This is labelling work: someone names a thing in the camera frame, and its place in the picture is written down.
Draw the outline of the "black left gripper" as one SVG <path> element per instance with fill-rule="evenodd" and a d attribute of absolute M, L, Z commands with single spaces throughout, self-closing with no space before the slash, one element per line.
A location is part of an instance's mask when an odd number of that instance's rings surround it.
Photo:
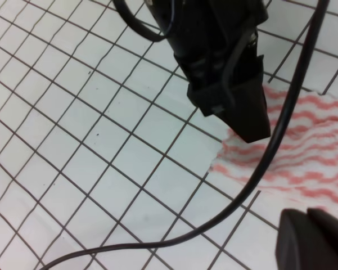
<path fill-rule="evenodd" d="M 188 79 L 187 96 L 246 143 L 271 136 L 257 27 L 263 1 L 147 1 Z"/>

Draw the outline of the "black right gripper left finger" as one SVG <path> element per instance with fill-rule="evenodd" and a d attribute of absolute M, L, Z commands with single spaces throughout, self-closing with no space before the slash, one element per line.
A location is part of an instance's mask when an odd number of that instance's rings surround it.
<path fill-rule="evenodd" d="M 338 247 L 333 247 L 307 212 L 281 213 L 276 243 L 278 269 L 338 269 Z"/>

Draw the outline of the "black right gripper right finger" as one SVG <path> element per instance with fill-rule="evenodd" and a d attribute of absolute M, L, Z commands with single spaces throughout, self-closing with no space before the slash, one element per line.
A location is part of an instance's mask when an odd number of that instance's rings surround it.
<path fill-rule="evenodd" d="M 338 248 L 338 219 L 324 210 L 309 208 L 309 218 L 319 227 L 331 246 Z"/>

